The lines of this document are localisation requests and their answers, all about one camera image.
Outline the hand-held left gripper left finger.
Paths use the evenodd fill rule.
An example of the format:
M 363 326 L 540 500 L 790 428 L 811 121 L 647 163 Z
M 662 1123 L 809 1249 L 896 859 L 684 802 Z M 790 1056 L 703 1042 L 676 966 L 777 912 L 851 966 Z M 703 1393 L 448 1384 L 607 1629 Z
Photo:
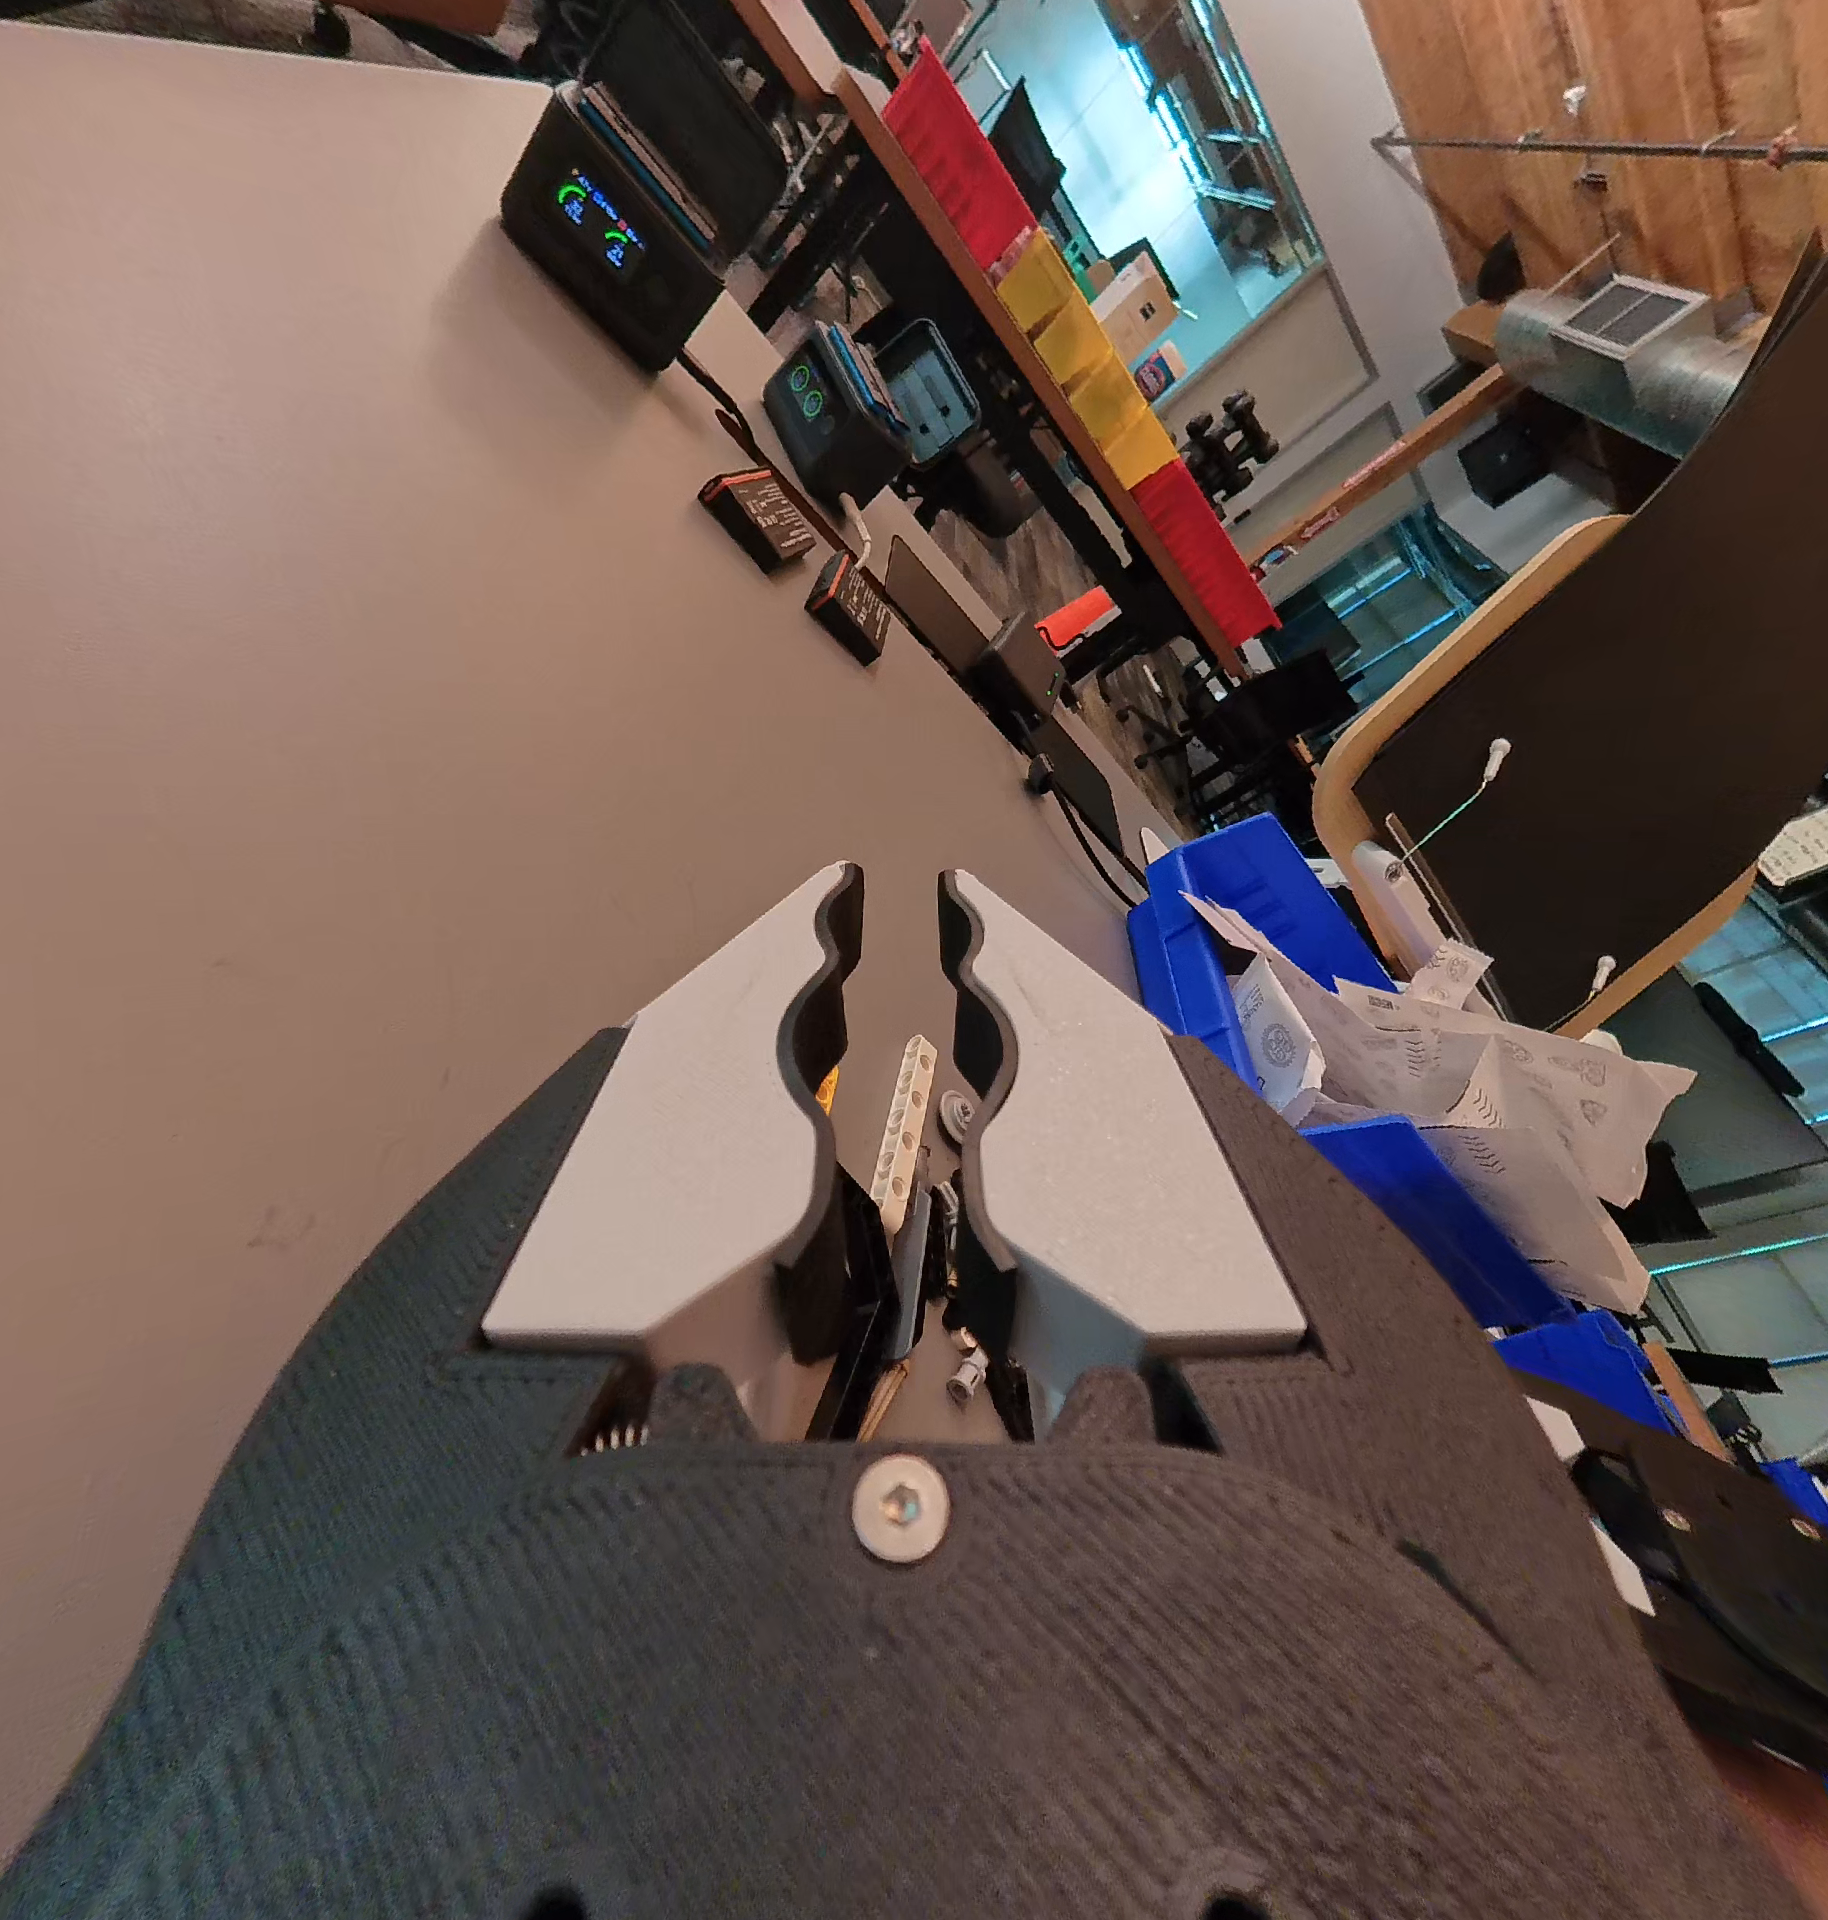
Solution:
M 851 1343 L 822 1080 L 851 1056 L 859 865 L 829 865 L 670 979 L 481 1314 L 488 1350 L 717 1367 L 752 1430 L 809 1430 Z

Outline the white lego beam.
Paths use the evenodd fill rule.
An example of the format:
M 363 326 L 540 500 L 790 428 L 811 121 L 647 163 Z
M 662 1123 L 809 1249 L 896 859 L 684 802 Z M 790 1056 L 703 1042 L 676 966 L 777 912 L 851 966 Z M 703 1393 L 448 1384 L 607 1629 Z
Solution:
M 884 1148 L 877 1148 L 877 1180 L 870 1180 L 870 1202 L 884 1218 L 903 1212 L 903 1198 L 911 1198 L 911 1176 L 926 1153 L 929 1070 L 936 1070 L 936 1042 L 911 1034 L 896 1092 L 889 1092 Z

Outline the blue plastic bin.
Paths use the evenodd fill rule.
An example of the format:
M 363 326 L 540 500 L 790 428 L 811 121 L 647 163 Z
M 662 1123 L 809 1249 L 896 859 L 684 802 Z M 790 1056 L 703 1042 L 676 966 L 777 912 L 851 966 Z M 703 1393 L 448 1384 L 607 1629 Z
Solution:
M 1613 1314 L 1574 1314 L 1493 1343 L 1493 1363 L 1521 1384 L 1550 1384 L 1582 1403 L 1599 1403 L 1643 1430 L 1684 1435 L 1666 1415 L 1643 1343 Z
M 1321 985 L 1393 985 L 1274 816 L 1249 816 L 1153 859 L 1142 903 L 1127 916 L 1135 1004 L 1169 1034 L 1205 1042 L 1249 1092 L 1260 1092 L 1260 1080 L 1233 1025 L 1229 946 L 1193 897 L 1249 916 Z M 1307 1148 L 1450 1277 L 1474 1328 L 1521 1335 L 1574 1320 L 1574 1304 L 1503 1243 L 1416 1117 L 1307 1123 Z

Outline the pile of white paper bags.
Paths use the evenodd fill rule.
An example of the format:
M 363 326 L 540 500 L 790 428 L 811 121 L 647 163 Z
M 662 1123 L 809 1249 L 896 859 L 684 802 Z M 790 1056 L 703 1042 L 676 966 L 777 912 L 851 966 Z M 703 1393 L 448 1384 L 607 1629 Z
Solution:
M 1474 946 L 1433 946 L 1420 985 L 1316 985 L 1243 912 L 1188 903 L 1233 954 L 1233 1025 L 1270 1113 L 1290 1123 L 1416 1117 L 1550 1291 L 1599 1314 L 1651 1304 L 1651 1263 L 1605 1212 L 1643 1202 L 1651 1138 L 1697 1070 L 1450 1004 L 1482 979 Z

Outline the dark flat panel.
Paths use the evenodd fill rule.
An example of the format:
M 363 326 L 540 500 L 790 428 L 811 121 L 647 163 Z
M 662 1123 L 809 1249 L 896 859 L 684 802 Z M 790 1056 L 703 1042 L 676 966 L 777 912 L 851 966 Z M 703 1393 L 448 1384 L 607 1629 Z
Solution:
M 1142 872 L 1127 851 L 1115 796 L 1111 796 L 1105 767 L 1057 715 L 1024 727 L 1022 749 L 1024 749 L 1022 788 L 1034 802 L 1061 811 L 1061 822 L 1073 827 L 1087 872 L 1105 872 L 1105 859 L 1111 859 L 1134 886 L 1142 886 Z

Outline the black office chair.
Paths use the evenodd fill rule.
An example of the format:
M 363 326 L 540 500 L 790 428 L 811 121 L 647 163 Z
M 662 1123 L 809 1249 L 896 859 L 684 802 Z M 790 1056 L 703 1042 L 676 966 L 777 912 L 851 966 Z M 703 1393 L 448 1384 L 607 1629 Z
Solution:
M 1177 767 L 1177 811 L 1193 827 L 1229 827 L 1274 816 L 1299 844 L 1307 834 L 1307 738 L 1357 715 L 1328 656 L 1299 656 L 1260 679 L 1229 681 L 1229 695 L 1193 694 L 1188 715 L 1142 757 Z

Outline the black adapter box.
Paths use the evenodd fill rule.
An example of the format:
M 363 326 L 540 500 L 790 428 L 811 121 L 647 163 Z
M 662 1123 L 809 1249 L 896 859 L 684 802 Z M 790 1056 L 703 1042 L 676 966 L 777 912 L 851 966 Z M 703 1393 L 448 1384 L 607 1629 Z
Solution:
M 1024 614 L 1003 624 L 1003 638 L 966 661 L 969 707 L 1015 752 L 1034 752 L 1024 738 L 1057 715 L 1061 681 L 1068 673 Z

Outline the black battery pack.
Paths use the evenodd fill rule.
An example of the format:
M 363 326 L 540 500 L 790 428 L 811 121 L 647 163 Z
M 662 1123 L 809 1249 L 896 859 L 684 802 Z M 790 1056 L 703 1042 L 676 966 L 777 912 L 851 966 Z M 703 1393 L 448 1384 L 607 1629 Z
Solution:
M 699 505 L 768 578 L 798 568 L 811 548 L 844 550 L 844 538 L 811 524 L 768 466 L 709 478 Z
M 889 645 L 889 599 L 884 590 L 859 574 L 854 550 L 829 550 L 829 568 L 809 590 L 809 624 L 822 638 L 837 638 L 859 673 L 884 656 Z

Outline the dark flat tablet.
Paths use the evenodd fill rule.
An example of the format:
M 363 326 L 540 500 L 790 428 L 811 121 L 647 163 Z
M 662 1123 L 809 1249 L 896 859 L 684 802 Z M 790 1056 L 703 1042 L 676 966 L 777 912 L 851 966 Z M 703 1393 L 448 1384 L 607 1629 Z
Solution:
M 1003 631 L 982 631 L 903 538 L 889 538 L 884 593 L 960 681 L 991 673 Z

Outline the black wood-rimmed panel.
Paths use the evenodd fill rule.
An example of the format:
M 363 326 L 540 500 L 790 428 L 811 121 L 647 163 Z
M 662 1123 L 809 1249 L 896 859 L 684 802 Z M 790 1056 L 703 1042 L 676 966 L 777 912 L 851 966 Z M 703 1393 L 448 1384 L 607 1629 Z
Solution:
M 1328 738 L 1307 827 L 1375 940 L 1365 851 L 1493 966 L 1503 1015 L 1596 1026 L 1687 954 L 1828 775 L 1828 253 L 1631 519 L 1515 568 Z

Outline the black dumbbells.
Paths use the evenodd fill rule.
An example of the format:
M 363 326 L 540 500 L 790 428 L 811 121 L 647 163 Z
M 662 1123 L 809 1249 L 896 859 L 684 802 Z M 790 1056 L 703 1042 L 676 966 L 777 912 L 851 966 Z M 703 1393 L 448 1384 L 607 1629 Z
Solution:
M 1257 424 L 1257 397 L 1229 397 L 1219 413 L 1188 424 L 1177 466 L 1205 505 L 1229 505 L 1260 466 L 1274 466 L 1274 447 L 1285 443 Z

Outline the black battery charging case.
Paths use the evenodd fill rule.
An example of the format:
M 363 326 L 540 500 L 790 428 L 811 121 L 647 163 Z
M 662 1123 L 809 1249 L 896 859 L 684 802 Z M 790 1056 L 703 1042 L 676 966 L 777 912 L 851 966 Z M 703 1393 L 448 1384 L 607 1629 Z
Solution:
M 557 90 L 500 182 L 500 237 L 647 372 L 785 196 L 785 150 L 684 10 L 557 10 Z
M 960 459 L 982 428 L 969 378 L 929 318 L 896 326 L 889 344 L 811 318 L 757 410 L 822 505 L 870 505 L 896 478 Z

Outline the row of red yellow bins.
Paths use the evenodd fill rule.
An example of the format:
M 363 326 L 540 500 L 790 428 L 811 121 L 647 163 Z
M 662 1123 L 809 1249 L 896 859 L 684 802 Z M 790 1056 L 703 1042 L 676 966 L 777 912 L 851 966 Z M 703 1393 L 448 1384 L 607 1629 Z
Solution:
M 1177 443 L 1135 397 L 1049 227 L 1022 205 L 1015 174 L 983 144 L 936 50 L 926 44 L 889 100 L 870 100 L 870 77 L 854 72 L 844 81 L 859 144 L 983 318 L 1022 397 L 1038 398 L 1068 466 L 1115 519 L 1135 558 L 1127 578 L 1160 578 L 1177 607 L 1177 638 L 1243 679 L 1243 645 L 1270 638 L 1274 607 L 1260 599 L 1249 558 L 1177 466 Z

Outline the black flat bracket plate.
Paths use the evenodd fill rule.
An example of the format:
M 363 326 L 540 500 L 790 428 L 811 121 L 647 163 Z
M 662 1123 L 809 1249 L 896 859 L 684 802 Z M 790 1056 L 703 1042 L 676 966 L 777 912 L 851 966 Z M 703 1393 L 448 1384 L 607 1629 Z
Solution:
M 1574 1495 L 1643 1567 L 1631 1613 L 1684 1721 L 1828 1773 L 1828 1525 L 1773 1480 L 1582 1408 Z

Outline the metal air duct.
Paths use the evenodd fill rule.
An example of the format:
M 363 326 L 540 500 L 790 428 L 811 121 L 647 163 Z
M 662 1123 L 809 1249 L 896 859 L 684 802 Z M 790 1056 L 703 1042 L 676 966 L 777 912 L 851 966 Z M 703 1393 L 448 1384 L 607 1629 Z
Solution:
M 1599 278 L 1596 289 L 1515 289 L 1493 313 L 1493 363 L 1656 447 L 1687 459 L 1735 397 L 1766 318 L 1735 295 L 1705 295 L 1651 278 Z

